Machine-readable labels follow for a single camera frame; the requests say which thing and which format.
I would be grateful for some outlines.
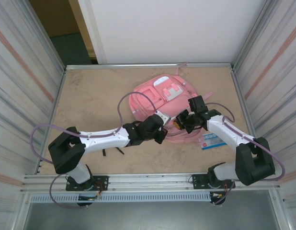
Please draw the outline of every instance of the aluminum frame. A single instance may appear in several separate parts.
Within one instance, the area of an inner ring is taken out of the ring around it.
[[[180,63],[169,64],[126,64],[126,65],[89,65],[89,66],[67,66],[67,70],[70,69],[128,69],[128,68],[175,68]],[[249,117],[245,100],[242,96],[236,73],[233,71],[230,63],[190,63],[189,68],[198,67],[228,67],[231,71],[231,76],[237,91],[239,103],[241,105],[243,114],[245,116],[246,124],[251,135],[255,136],[253,124]],[[62,92],[63,83],[66,74],[62,79],[58,96],[55,102],[54,110],[51,116],[51,122],[53,122],[57,104],[60,94]],[[46,144],[48,142],[50,132],[47,132],[47,137],[43,145],[43,154],[45,153]],[[205,174],[204,172],[194,173],[152,173],[152,174],[110,174],[108,191],[104,191],[106,194],[110,193],[149,193],[149,192],[194,192],[192,185],[187,182],[192,174]],[[12,223],[13,230],[23,229],[25,220],[29,211],[32,194],[47,194],[49,192],[49,186],[55,175],[26,175],[23,183],[23,187],[20,191],[20,199],[17,204],[18,212],[15,213],[14,222]],[[91,192],[66,192],[66,179],[60,177],[53,185],[53,194],[78,194],[78,193],[91,193]],[[241,182],[236,182],[235,191],[244,190],[268,190],[271,196],[271,201],[278,218],[280,228],[287,229],[287,226],[291,228],[293,225],[290,222],[290,218],[287,214],[287,210],[281,202],[281,196],[279,194],[280,186],[278,182],[256,182],[250,186],[245,186]],[[197,190],[198,192],[208,191],[222,191],[215,189]]]
[[[176,68],[182,63],[151,63],[151,64],[104,64],[104,65],[69,65],[66,70],[70,69],[128,69],[128,68]],[[198,67],[231,67],[228,62],[215,63],[188,63],[183,68]]]
[[[57,106],[58,106],[59,99],[61,97],[61,93],[62,93],[62,90],[63,90],[63,85],[64,85],[64,82],[65,82],[65,78],[66,78],[66,73],[63,74],[63,77],[62,77],[62,80],[61,80],[61,83],[60,83],[60,86],[59,86],[59,89],[58,89],[58,92],[57,92],[57,97],[55,99],[53,110],[52,110],[51,117],[50,117],[50,120],[49,120],[50,124],[53,123],[54,117],[55,117],[56,112],[57,112]],[[42,147],[41,147],[41,152],[40,152],[40,155],[42,157],[45,155],[47,144],[48,144],[48,141],[49,141],[49,136],[50,136],[50,128],[47,127],[46,128],[46,133],[45,133],[45,136],[44,136],[44,141],[43,141],[43,144],[42,144]],[[39,167],[41,165],[42,165],[42,161],[40,159],[38,159],[37,164],[36,164],[35,169],[34,169],[34,174],[39,173]]]

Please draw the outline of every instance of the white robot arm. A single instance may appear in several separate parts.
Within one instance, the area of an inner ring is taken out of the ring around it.
[[[170,117],[157,111],[143,122],[124,124],[121,129],[112,129],[99,132],[78,132],[75,127],[67,130],[87,138],[79,138],[62,133],[48,146],[50,156],[57,174],[68,174],[76,183],[82,184],[90,180],[88,168],[80,162],[82,156],[97,150],[128,147],[141,144],[143,141],[154,139],[161,144],[167,130],[164,129]]]
[[[269,150],[265,138],[250,136],[225,121],[219,111],[209,111],[201,96],[189,99],[189,104],[192,113],[181,112],[174,121],[176,127],[186,129],[188,133],[197,126],[203,127],[219,136],[236,154],[235,163],[223,162],[208,169],[209,183],[213,187],[218,187],[224,180],[250,185],[275,173],[271,155],[256,146],[259,144]]]

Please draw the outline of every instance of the tan work surface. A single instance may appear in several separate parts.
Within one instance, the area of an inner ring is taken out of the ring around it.
[[[160,74],[174,74],[172,68],[156,69],[83,69],[68,70],[57,107],[54,125],[67,128],[75,126],[79,131],[102,131],[119,126],[117,104],[136,86]],[[226,105],[235,115],[237,126],[247,132],[229,68],[182,68],[179,75],[190,82],[198,94],[212,91],[206,102]],[[220,106],[209,106],[229,115]],[[124,123],[134,121],[128,100],[121,104]],[[49,143],[60,134],[52,130]],[[220,162],[233,162],[235,151],[229,146],[202,150],[195,143],[172,144],[164,141],[145,141],[139,146],[107,149],[106,156],[97,151],[84,156],[81,162],[88,164],[92,173],[190,173],[205,172]],[[42,174],[55,174],[53,165],[44,163]]]

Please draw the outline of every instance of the pink backpack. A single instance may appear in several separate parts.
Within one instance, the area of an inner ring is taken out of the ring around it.
[[[145,94],[152,100],[157,110],[171,117],[171,121],[165,126],[168,130],[166,141],[172,143],[199,143],[199,140],[203,139],[202,129],[194,130],[188,134],[185,130],[178,130],[173,124],[175,117],[180,112],[185,109],[189,110],[188,99],[198,96],[194,87],[178,76],[178,73],[179,68],[177,68],[175,75],[159,75],[137,86],[133,91]],[[212,95],[213,93],[209,92],[203,96],[203,99],[205,100]],[[131,94],[129,105],[135,119],[138,121],[144,121],[148,116],[154,114],[150,102],[140,94]]]

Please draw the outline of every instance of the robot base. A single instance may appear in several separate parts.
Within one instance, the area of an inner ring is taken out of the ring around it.
[[[93,176],[93,178],[94,178],[94,182],[92,179],[90,179],[82,184],[78,184],[71,176],[69,176],[67,178],[66,191],[106,191],[108,190],[109,176]]]
[[[192,175],[192,179],[194,189],[225,189],[226,186],[229,189],[233,183],[231,180],[224,180],[221,181],[221,183],[218,183],[217,185],[212,185],[207,174],[194,174]]]

